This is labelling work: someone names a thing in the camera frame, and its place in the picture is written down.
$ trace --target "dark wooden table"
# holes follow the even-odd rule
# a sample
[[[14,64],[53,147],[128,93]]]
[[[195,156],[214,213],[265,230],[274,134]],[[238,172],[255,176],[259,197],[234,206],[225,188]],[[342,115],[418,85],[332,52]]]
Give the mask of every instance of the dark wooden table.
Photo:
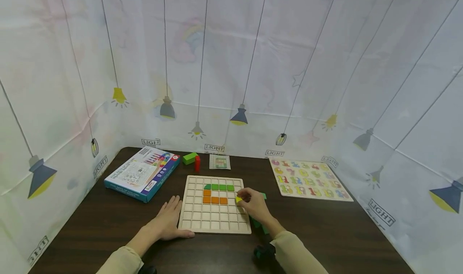
[[[138,148],[122,149],[66,225],[43,253],[31,274],[94,274],[110,254],[125,245],[172,195],[183,197],[194,164],[180,163],[154,198],[144,204],[106,189],[103,180]],[[267,194],[270,212],[302,240],[330,274],[413,273],[357,202],[284,198],[267,159],[231,156],[231,170],[209,170],[200,154],[201,176],[241,178],[244,185]],[[156,243],[143,257],[159,274],[271,273],[252,261],[262,241],[251,235],[197,234],[194,239]]]

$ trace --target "pattern card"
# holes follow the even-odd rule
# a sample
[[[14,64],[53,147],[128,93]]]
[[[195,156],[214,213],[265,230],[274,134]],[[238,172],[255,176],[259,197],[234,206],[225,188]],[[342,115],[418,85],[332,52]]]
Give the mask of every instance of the pattern card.
[[[243,180],[188,176],[179,229],[200,233],[250,234],[249,215],[235,203]]]
[[[228,155],[209,155],[210,170],[231,170]]]
[[[282,196],[353,202],[347,190],[323,162],[270,158]]]

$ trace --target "wooden number puzzle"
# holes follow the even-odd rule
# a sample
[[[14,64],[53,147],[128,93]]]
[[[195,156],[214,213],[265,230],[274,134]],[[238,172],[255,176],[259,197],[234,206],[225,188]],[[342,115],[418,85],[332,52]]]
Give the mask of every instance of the wooden number puzzle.
[[[249,215],[235,203],[243,180],[188,176],[179,229],[202,233],[250,234]]]
[[[353,202],[327,164],[269,159],[282,196]]]

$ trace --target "right hand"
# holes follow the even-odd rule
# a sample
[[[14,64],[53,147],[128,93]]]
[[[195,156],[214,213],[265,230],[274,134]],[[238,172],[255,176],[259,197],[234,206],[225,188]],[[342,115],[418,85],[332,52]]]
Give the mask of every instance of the right hand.
[[[243,188],[237,192],[237,195],[243,199],[237,205],[243,207],[257,222],[265,224],[273,219],[260,192]]]

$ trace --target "beige sleeve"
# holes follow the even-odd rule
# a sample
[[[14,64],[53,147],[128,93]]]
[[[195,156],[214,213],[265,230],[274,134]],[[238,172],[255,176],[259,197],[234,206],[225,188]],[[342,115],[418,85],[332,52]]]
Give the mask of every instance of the beige sleeve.
[[[275,257],[278,263],[286,273],[328,274],[292,232],[281,232],[271,241],[271,244],[275,247]]]
[[[140,256],[129,247],[120,247],[104,262],[97,274],[137,274],[142,268]]]

